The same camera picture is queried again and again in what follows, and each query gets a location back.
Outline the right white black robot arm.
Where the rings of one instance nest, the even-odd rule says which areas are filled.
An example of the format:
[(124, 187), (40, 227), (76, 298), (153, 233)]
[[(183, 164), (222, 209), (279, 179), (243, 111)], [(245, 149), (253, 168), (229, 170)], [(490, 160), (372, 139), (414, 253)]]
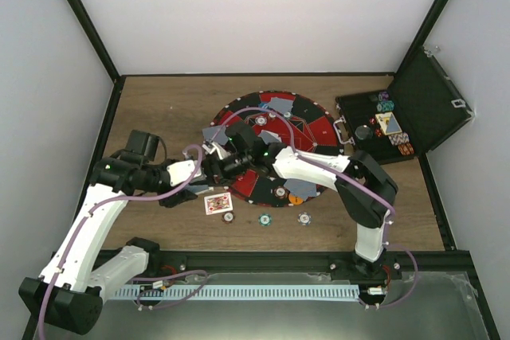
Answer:
[(348, 157), (297, 149), (290, 123), (288, 140), (266, 142), (244, 121), (215, 128), (208, 140), (218, 150), (222, 177), (233, 178), (254, 170), (261, 175), (310, 182), (334, 190), (356, 223), (353, 268), (370, 279), (383, 268), (388, 246), (386, 227), (395, 214), (395, 181), (367, 153)]

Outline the purple white chip stack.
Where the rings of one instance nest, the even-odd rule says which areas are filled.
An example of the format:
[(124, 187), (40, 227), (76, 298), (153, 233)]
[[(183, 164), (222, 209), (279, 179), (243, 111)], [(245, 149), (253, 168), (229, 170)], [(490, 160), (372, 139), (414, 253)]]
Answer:
[(307, 213), (300, 213), (298, 215), (298, 218), (297, 218), (297, 221), (301, 224), (301, 225), (309, 225), (312, 221), (312, 218), (309, 214)]

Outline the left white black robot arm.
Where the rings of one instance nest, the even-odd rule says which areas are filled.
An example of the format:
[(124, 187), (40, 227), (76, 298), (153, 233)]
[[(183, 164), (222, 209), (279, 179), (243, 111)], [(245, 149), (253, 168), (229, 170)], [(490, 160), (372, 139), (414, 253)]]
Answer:
[(214, 141), (193, 145), (197, 159), (182, 161), (155, 156), (163, 140), (134, 130), (125, 148), (102, 158), (92, 171), (85, 199), (71, 229), (37, 278), (25, 278), (18, 294), (37, 321), (39, 338), (50, 324), (75, 334), (87, 334), (103, 305), (129, 280), (154, 279), (163, 270), (157, 243), (135, 237), (99, 268), (94, 264), (117, 217), (130, 201), (158, 201), (174, 207), (188, 200), (188, 185), (223, 177), (229, 152)]

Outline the grey playing card deck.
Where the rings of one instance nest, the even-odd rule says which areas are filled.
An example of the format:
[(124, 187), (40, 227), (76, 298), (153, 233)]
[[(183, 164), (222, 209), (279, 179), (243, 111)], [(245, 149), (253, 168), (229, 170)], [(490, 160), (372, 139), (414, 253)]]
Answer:
[(186, 187), (186, 190), (190, 191), (191, 193), (200, 194), (205, 193), (210, 190), (209, 186), (206, 185), (196, 185), (196, 186), (188, 186)]

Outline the green blue chip stack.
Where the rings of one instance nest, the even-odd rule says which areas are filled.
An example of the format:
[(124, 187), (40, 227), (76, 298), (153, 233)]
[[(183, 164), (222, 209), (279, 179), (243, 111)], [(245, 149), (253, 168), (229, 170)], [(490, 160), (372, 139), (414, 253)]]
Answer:
[(269, 226), (272, 223), (272, 217), (269, 214), (261, 214), (258, 221), (262, 226)]

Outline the red black chip stack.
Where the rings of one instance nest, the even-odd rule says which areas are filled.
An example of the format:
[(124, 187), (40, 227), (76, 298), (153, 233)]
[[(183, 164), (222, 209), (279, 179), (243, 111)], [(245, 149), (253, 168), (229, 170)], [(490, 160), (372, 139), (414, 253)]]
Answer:
[(222, 216), (222, 220), (224, 222), (232, 222), (234, 219), (234, 215), (231, 212), (226, 212)]

